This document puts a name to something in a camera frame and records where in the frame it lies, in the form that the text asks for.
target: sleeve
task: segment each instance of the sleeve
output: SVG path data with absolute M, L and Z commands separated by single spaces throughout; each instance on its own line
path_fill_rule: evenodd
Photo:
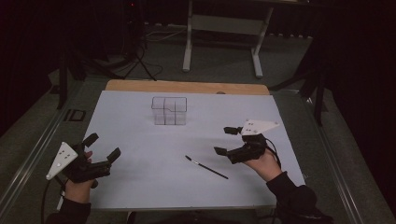
M 84 224 L 90 213 L 90 203 L 76 203 L 64 198 L 59 213 L 49 215 L 46 224 Z
M 324 215 L 316 208 L 317 195 L 306 185 L 299 187 L 289 179 L 284 172 L 271 181 L 267 187 L 276 196 L 276 211 L 285 223 L 332 223 L 332 218 Z

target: black pen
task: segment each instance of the black pen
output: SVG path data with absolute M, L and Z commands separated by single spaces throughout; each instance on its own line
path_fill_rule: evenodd
M 227 176 L 222 175 L 222 174 L 220 174 L 220 173 L 218 173 L 218 172 L 216 172 L 216 171 L 210 169 L 209 167 L 202 165 L 202 164 L 199 163 L 198 161 L 193 161 L 193 160 L 192 160 L 190 157 L 188 157 L 188 156 L 186 156 L 186 158 L 187 158 L 187 160 L 192 161 L 192 162 L 194 162 L 195 164 L 204 167 L 206 170 L 208 170 L 208 171 L 210 171 L 210 172 L 213 172 L 213 173 L 215 173 L 216 175 L 219 175 L 219 176 L 221 176 L 221 177 L 224 177 L 224 178 L 228 179 Z

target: hand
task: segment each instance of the hand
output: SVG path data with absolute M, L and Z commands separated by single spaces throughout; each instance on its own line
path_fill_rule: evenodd
M 91 155 L 92 155 L 91 151 L 85 153 L 88 162 L 91 162 L 90 159 Z M 89 203 L 91 185 L 93 181 L 94 180 L 89 180 L 83 183 L 73 183 L 73 181 L 68 180 L 66 182 L 66 191 L 64 197 L 76 203 Z
M 282 170 L 276 162 L 274 154 L 265 150 L 257 160 L 245 161 L 244 164 L 252 168 L 266 182 L 282 174 Z

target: transparent box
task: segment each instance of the transparent box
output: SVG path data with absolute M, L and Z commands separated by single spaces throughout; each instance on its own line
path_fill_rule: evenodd
M 153 97 L 151 109 L 155 125 L 186 125 L 186 97 Z

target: gray carpet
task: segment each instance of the gray carpet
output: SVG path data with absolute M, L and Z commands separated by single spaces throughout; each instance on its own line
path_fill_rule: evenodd
M 293 75 L 310 43 L 309 39 L 266 37 L 260 53 L 264 78 L 257 79 L 254 77 L 247 47 L 252 41 L 248 38 L 236 43 L 221 43 L 218 47 L 215 47 L 216 42 L 208 41 L 205 34 L 196 34 L 194 40 L 189 73 L 181 70 L 185 48 L 183 35 L 162 41 L 149 41 L 143 58 L 148 70 L 156 74 L 161 70 L 158 66 L 160 65 L 163 70 L 155 76 L 159 80 L 256 83 L 272 86 Z M 116 72 L 126 75 L 131 67 L 117 69 Z M 38 163 L 30 167 L 29 171 L 24 170 L 28 174 L 21 183 L 24 187 L 21 192 L 14 192 L 18 198 L 9 203 L 7 214 L 1 217 L 0 220 L 4 223 L 39 223 L 41 197 L 46 185 L 45 174 L 50 167 L 50 161 L 62 141 L 74 144 L 82 140 L 99 94 L 108 81 L 108 78 L 95 74 L 91 69 L 87 70 L 90 74 L 84 82 L 70 85 L 71 93 L 64 107 L 65 110 L 87 111 L 83 121 L 63 121 L 65 110 L 57 111 L 57 96 L 48 93 L 0 139 L 0 192 L 3 196 L 6 189 L 12 186 L 14 174 L 29 153 L 36 148 L 37 143 L 44 143 L 42 154 L 38 155 Z M 128 79 L 149 77 L 143 67 L 138 65 Z M 298 90 L 300 85 L 301 83 L 296 83 L 288 89 Z M 335 223 L 396 223 L 332 100 L 331 93 L 326 91 L 324 98 L 327 111 L 322 113 L 323 128 L 314 124 L 310 104 L 295 91 L 273 92 L 273 95 L 306 176 L 306 184 L 318 195 L 318 208 L 333 216 Z M 60 121 L 59 125 L 52 131 L 47 130 L 48 125 L 55 119 Z M 42 133 L 48 133 L 49 138 L 43 140 Z M 56 211 L 58 202 L 59 186 L 53 182 L 46 199 L 46 216 Z M 356 204 L 357 211 L 350 212 L 349 207 L 354 206 L 348 205 L 351 202 Z M 210 211 L 210 214 L 204 212 L 204 215 L 229 217 L 241 223 L 271 223 L 270 220 L 259 221 L 260 216 L 270 212 L 270 209 L 240 210 L 232 212 L 231 216 L 229 211 Z M 168 216 L 166 212 L 139 213 L 136 223 L 147 223 L 143 219 Z M 125 223 L 126 217 L 126 212 L 92 211 L 88 223 Z

